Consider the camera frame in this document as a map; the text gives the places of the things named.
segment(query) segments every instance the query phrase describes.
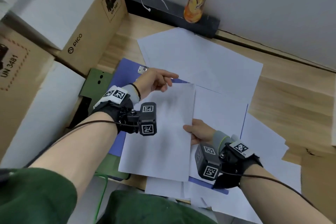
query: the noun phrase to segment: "purple folder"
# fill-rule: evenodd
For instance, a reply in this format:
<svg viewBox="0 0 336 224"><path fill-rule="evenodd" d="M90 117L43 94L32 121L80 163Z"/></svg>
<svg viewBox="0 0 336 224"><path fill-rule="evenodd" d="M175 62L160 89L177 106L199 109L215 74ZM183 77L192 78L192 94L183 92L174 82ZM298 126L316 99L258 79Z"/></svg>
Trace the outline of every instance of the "purple folder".
<svg viewBox="0 0 336 224"><path fill-rule="evenodd" d="M131 60L125 59L123 58L118 67L116 68L114 74L113 74L113 78L110 82L110 85L108 88L112 87L112 86L117 86L117 87L123 87L126 86L130 83L133 83L136 81L136 79L141 75L140 73L138 73L139 67L143 66L141 64L138 64L136 62L133 62ZM180 80L180 79L173 79L172 80L174 83L188 83L186 81ZM109 154L121 157L121 153L123 151L123 147L124 147L124 142L125 142L125 137L126 137L126 132L121 131L117 137L115 138L114 144L112 145L111 149L109 150ZM207 188L212 188L212 185L195 179L193 177L189 177L189 181L196 183L198 185L201 185L203 187L207 187ZM221 192L223 194L228 194L229 191L226 189L220 189L220 190L216 190L218 192Z"/></svg>

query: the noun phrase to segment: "green clothing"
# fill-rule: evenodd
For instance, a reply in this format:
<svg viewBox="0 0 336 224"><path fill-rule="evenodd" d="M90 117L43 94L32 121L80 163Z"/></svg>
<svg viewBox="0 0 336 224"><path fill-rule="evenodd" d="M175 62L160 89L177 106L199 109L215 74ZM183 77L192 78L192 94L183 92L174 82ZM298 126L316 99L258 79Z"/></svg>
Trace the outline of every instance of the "green clothing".
<svg viewBox="0 0 336 224"><path fill-rule="evenodd" d="M0 184L1 223L66 224L77 202L74 185L63 176L40 168L13 170ZM98 224L214 224L194 209L165 198L130 191L112 192Z"/></svg>

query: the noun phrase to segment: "clipboard clip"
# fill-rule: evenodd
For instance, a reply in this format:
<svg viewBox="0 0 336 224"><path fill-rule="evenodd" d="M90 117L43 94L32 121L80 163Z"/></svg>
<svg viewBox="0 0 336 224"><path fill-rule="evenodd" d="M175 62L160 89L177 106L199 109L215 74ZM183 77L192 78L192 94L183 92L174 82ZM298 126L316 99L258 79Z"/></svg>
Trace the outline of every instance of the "clipboard clip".
<svg viewBox="0 0 336 224"><path fill-rule="evenodd" d="M148 70L148 67L146 66L139 66L138 73L143 74Z"/></svg>

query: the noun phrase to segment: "person's left hand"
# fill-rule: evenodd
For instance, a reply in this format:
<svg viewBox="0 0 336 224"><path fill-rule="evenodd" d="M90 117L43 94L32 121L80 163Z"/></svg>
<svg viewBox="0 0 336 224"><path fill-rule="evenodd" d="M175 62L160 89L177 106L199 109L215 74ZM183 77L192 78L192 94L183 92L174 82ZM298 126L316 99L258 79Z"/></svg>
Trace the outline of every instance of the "person's left hand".
<svg viewBox="0 0 336 224"><path fill-rule="evenodd" d="M140 91L141 99L144 99L154 90L165 92L168 86L172 86L171 78L177 79L177 74L163 69L149 68L133 84Z"/></svg>

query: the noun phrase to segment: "wooden desk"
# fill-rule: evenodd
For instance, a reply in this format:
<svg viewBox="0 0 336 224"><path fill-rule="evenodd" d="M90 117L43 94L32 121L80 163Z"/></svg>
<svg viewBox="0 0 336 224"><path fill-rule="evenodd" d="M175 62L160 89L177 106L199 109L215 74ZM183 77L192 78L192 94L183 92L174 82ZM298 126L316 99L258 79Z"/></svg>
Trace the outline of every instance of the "wooden desk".
<svg viewBox="0 0 336 224"><path fill-rule="evenodd" d="M97 68L113 72L122 58L145 64L137 39L171 28L129 14ZM290 147L286 157L302 164L302 192L336 221L333 209L336 149L331 146L335 73L220 40L212 41L264 64L249 113L286 140ZM145 177L133 176L124 183L144 189Z"/></svg>

